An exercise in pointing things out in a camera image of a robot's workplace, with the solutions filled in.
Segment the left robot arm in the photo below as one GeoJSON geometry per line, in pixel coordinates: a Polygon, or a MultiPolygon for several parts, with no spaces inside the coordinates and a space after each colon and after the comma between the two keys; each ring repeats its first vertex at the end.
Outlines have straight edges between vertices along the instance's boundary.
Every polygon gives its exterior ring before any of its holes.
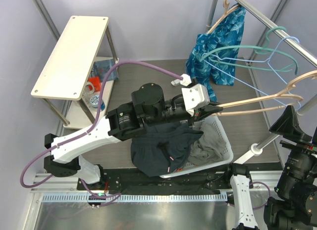
{"type": "Polygon", "coordinates": [[[93,189],[105,186],[104,170],[83,158],[83,154],[97,147],[142,136],[146,128],[179,121],[192,124],[223,107],[211,102],[206,87],[190,85],[182,93],[165,100],[161,86],[142,85],[132,92],[131,102],[109,111],[94,124],[63,137],[46,135],[50,155],[44,158],[44,169],[54,177],[78,177],[93,189]]]}

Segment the dark navy shorts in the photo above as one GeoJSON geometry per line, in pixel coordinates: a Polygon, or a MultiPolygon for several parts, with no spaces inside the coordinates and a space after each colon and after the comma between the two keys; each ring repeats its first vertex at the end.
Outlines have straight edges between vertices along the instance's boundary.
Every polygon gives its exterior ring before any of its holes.
{"type": "Polygon", "coordinates": [[[132,139],[131,161],[148,177],[170,174],[186,164],[191,145],[202,135],[186,122],[146,126],[145,135],[132,139]]]}

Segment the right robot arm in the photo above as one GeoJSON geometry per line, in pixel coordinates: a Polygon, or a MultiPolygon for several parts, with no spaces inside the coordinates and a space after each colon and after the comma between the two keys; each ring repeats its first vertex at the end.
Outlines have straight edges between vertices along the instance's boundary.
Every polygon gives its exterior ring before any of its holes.
{"type": "MultiPolygon", "coordinates": [[[[317,225],[317,138],[302,131],[292,105],[285,108],[269,131],[283,136],[280,144],[290,154],[274,188],[278,198],[269,197],[264,206],[264,222],[269,230],[311,230],[317,225]]],[[[235,229],[259,229],[249,192],[248,167],[231,163],[223,177],[233,191],[235,229]]]]}

